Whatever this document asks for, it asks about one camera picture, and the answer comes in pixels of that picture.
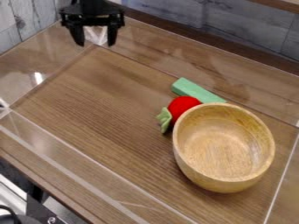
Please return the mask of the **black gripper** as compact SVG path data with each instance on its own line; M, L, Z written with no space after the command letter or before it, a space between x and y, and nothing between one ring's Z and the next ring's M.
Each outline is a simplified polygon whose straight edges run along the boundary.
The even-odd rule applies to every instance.
M69 27L69 34L79 46L84 46L85 42L81 26L107 26L107 44L112 46L116 43L117 27L125 25L124 11L108 0L71 0L59 13L61 25Z

